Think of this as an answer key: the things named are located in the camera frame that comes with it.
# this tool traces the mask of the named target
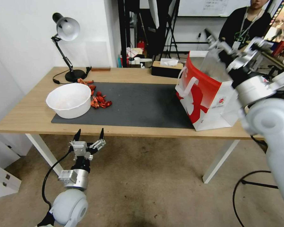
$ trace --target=beige carpet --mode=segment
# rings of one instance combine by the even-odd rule
[[[71,136],[45,135],[59,158]],[[88,142],[95,137],[81,137]],[[233,212],[237,180],[254,170],[267,170],[263,151],[241,141],[209,184],[204,174],[224,140],[106,137],[107,145],[91,162],[86,191],[89,209],[82,226],[240,226]],[[70,154],[61,165],[73,165]],[[33,227],[47,211],[41,185],[48,165],[35,148],[7,168],[22,180],[17,194],[0,198],[0,226]],[[260,173],[248,180],[274,184]],[[51,174],[50,201],[64,190]],[[245,226],[284,226],[284,202],[277,189],[240,185],[236,206]]]

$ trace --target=wooden table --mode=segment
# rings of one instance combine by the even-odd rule
[[[25,133],[36,149],[41,153],[50,166],[57,160],[49,150],[39,134],[74,135],[81,128],[82,135],[98,135],[101,125],[73,125],[53,124],[55,112],[45,103],[49,92],[61,86],[52,81],[55,74],[67,70],[66,67],[54,67],[0,122],[0,132]],[[64,73],[57,76],[61,83],[65,83]],[[106,72],[90,72],[86,80],[97,82],[116,83],[146,83],[146,84],[176,84],[177,79],[152,76],[150,69],[136,68],[112,68]],[[206,131],[175,128],[150,128],[150,127],[125,127],[104,126],[106,136],[130,136],[130,137],[186,137],[203,139],[229,139],[223,149],[218,153],[213,163],[203,176],[204,183],[208,183],[225,159],[229,156],[241,139],[250,139],[240,122],[231,128],[222,128]],[[59,175],[62,167],[56,165],[54,171]]]

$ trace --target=person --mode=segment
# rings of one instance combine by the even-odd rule
[[[268,27],[271,17],[262,7],[268,0],[251,0],[249,7],[236,9],[227,18],[219,38],[224,39],[229,46],[240,49],[246,41],[262,37]]]

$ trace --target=black shirt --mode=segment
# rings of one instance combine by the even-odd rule
[[[225,41],[232,46],[235,41],[240,36],[240,30],[242,22],[246,13],[246,8],[239,8],[232,12],[232,14],[227,18],[226,22],[223,25],[223,28],[220,32],[219,38],[224,37]],[[255,37],[262,37],[271,21],[270,14],[264,12],[264,14],[256,20],[253,25],[250,27],[249,31],[243,35],[243,40],[248,41],[252,40]],[[251,21],[245,19],[243,30],[244,32],[251,24]]]

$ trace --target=black lamp base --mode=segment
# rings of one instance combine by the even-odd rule
[[[79,78],[85,79],[86,74],[84,71],[75,69],[74,72],[69,71],[68,73],[65,74],[65,79],[69,82],[77,82]]]

